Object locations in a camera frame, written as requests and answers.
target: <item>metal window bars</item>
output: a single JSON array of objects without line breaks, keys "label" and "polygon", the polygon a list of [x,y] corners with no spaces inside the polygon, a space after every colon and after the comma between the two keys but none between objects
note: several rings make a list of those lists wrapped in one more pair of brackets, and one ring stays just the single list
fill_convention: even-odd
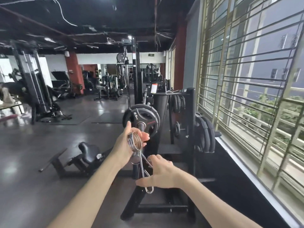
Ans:
[{"label": "metal window bars", "polygon": [[304,202],[304,0],[227,0],[215,22],[223,1],[204,4],[197,110]]}]

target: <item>hand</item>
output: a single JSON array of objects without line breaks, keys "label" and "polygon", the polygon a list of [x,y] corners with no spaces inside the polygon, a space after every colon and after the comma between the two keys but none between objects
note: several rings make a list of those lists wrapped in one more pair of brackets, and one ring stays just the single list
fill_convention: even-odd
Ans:
[{"label": "hand", "polygon": [[183,171],[167,161],[162,156],[151,155],[148,161],[152,163],[153,175],[144,177],[136,181],[136,185],[141,187],[160,187],[160,188],[178,188],[179,176]]},{"label": "hand", "polygon": [[131,150],[129,144],[128,144],[128,134],[130,132],[137,133],[139,137],[141,138],[141,141],[143,142],[143,147],[147,145],[145,141],[148,141],[150,139],[150,136],[148,133],[141,132],[137,128],[131,127],[131,122],[127,122],[127,126],[125,127],[124,132],[117,138],[115,145],[112,149],[111,154],[115,155],[120,163],[120,168],[123,168],[128,161],[130,160],[131,155],[133,154],[133,151]]}]

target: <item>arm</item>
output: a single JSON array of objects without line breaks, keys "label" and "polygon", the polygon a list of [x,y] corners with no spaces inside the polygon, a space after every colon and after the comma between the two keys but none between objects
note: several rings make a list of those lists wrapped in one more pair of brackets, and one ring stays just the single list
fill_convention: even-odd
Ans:
[{"label": "arm", "polygon": [[127,164],[132,155],[127,143],[127,135],[131,131],[139,134],[142,141],[149,140],[147,133],[131,128],[131,123],[128,122],[103,164],[48,228],[90,228],[92,226],[115,176]]},{"label": "arm", "polygon": [[136,181],[138,186],[180,188],[194,202],[213,228],[261,228],[202,185],[194,176],[178,169],[160,155],[148,157],[152,162],[153,175]]}]

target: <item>sticker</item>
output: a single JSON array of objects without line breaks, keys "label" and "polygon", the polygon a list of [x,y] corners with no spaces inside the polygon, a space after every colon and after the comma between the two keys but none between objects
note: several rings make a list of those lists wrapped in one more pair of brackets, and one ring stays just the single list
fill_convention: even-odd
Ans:
[{"label": "sticker", "polygon": [[151,93],[152,94],[156,94],[156,92],[157,92],[157,86],[158,86],[157,83],[153,83],[152,84],[152,87],[151,87]]}]

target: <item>ceiling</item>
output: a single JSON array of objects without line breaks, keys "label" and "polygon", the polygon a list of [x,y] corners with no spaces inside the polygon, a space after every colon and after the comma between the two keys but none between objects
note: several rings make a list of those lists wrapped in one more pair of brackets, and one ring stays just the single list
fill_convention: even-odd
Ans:
[{"label": "ceiling", "polygon": [[64,49],[119,53],[120,41],[128,35],[135,36],[139,51],[161,52],[172,44],[177,23],[185,18],[193,2],[0,0],[0,53],[11,53],[10,40],[34,40],[44,54],[63,53]]}]

